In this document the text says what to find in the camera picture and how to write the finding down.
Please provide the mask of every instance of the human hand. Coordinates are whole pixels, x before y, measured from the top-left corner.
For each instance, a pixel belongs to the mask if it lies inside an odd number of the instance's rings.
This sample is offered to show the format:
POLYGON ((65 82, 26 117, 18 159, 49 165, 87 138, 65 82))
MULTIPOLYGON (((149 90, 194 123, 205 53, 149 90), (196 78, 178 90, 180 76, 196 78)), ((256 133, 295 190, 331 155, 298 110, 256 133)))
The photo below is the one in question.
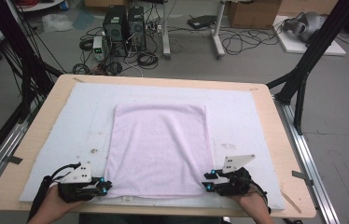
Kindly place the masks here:
POLYGON ((230 196, 229 198, 237 202, 256 223, 273 223, 265 201, 254 189, 250 189, 245 195, 230 196))
POLYGON ((80 206, 85 201, 75 203, 64 202, 58 194, 58 186, 49 188, 46 198, 41 204, 35 216, 28 222, 29 224, 51 223, 63 217, 71 209, 80 206))

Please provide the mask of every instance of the black strap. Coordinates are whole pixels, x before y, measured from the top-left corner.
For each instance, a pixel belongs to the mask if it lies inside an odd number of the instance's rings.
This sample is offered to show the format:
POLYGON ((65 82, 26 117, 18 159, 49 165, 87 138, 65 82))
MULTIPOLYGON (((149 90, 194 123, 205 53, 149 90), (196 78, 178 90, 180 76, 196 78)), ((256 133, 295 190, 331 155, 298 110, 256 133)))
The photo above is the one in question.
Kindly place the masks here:
POLYGON ((38 189, 38 193, 35 195, 35 199, 32 203, 32 208, 29 212, 29 217, 27 218, 27 222, 35 216, 44 199, 46 198, 47 191, 49 190, 49 186, 52 183, 52 178, 49 175, 44 176, 43 181, 41 182, 40 188, 38 189))
POLYGON ((270 214, 272 209, 270 208, 270 206, 268 206, 268 197, 267 191, 264 191, 256 182, 254 182, 253 180, 251 181, 250 185, 253 185, 254 187, 256 187, 258 194, 261 195, 261 197, 264 199, 265 204, 267 204, 268 207, 268 213, 270 214))

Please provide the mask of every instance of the desk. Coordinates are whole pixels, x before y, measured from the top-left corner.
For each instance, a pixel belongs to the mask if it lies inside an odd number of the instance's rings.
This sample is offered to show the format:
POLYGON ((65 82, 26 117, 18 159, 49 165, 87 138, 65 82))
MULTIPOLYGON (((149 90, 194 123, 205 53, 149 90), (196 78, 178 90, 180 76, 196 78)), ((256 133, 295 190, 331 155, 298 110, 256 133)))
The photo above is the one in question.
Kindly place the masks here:
MULTIPOLYGON (((28 211, 30 203, 19 202, 23 187, 33 168, 38 151, 49 136, 49 131, 62 111, 71 90, 78 82, 110 83, 121 85, 184 87, 250 91, 255 100, 258 116, 272 155, 286 209, 273 211, 273 217, 314 217, 315 209, 311 196, 302 179, 292 176, 291 171, 300 171, 293 150, 286 136, 268 88, 263 84, 229 83, 214 81, 174 80, 140 77, 93 77, 63 75, 56 82, 47 101, 41 107, 28 133, 20 143, 15 156, 23 159, 21 164, 9 163, 0 177, 0 210, 28 211)), ((193 215, 245 217, 237 209, 189 208, 157 206, 120 206, 84 204, 74 210, 86 213, 124 213, 155 215, 193 215)))
MULTIPOLYGON (((221 20, 224 14, 225 3, 228 0, 220 0, 218 5, 217 19, 216 19, 216 28, 212 30, 212 37, 215 43, 215 47, 217 49, 217 58, 220 59, 225 55, 223 46, 221 44, 220 37, 218 36, 218 32, 220 31, 221 20)), ((163 1, 163 18, 169 18, 167 14, 167 3, 168 0, 163 1)), ((162 34, 162 45, 163 45, 163 56, 165 59, 171 58, 171 48, 169 46, 169 31, 168 31, 168 20, 165 19, 163 21, 163 34, 162 34)))

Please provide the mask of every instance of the floor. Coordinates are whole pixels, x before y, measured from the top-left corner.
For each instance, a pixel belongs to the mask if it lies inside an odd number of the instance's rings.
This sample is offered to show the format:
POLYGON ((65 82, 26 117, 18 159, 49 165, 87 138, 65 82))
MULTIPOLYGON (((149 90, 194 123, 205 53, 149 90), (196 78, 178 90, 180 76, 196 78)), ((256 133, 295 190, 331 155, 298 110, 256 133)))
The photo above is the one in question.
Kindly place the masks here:
MULTIPOLYGON (((31 15, 31 24, 40 24, 44 14, 62 13, 70 21, 81 22, 67 32, 42 33, 40 37, 66 71, 80 63, 79 38, 88 30, 100 26, 102 17, 97 12, 72 8, 61 12, 57 8, 42 10, 31 15)), ((187 27, 188 16, 170 18, 171 24, 187 27)), ((172 32, 172 58, 165 60, 159 45, 159 65, 153 70, 128 69, 122 75, 129 77, 159 77, 177 79, 214 80, 228 82, 268 83, 291 71, 300 54, 284 53, 280 44, 259 45, 239 55, 226 55, 216 59, 216 50, 206 32, 172 32)), ((346 51, 345 57, 324 56, 308 79, 302 119, 302 129, 314 162, 333 203, 339 221, 349 223, 349 45, 337 39, 346 51)), ((47 63, 58 67, 47 50, 39 44, 47 63)), ((234 43, 232 48, 240 46, 234 43)), ((87 65, 96 64, 89 60, 87 65)), ((21 101, 17 84, 5 60, 0 61, 0 128, 21 101)), ((324 223, 318 215, 304 219, 303 223, 324 223)), ((0 223, 25 222, 25 212, 0 212, 0 223)), ((250 218, 233 218, 232 223, 253 223, 250 218)), ((77 214, 69 214, 58 223, 77 223, 77 214)), ((275 223, 284 223, 276 219, 275 223)))

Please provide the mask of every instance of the towel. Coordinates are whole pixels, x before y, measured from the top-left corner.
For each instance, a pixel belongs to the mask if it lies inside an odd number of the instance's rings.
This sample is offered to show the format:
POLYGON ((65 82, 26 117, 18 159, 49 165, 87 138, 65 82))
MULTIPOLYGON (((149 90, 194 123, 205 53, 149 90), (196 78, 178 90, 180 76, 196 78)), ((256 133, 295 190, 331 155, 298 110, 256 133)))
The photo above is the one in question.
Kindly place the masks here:
POLYGON ((205 193, 213 167, 204 105, 117 105, 105 178, 108 197, 180 198, 205 193))

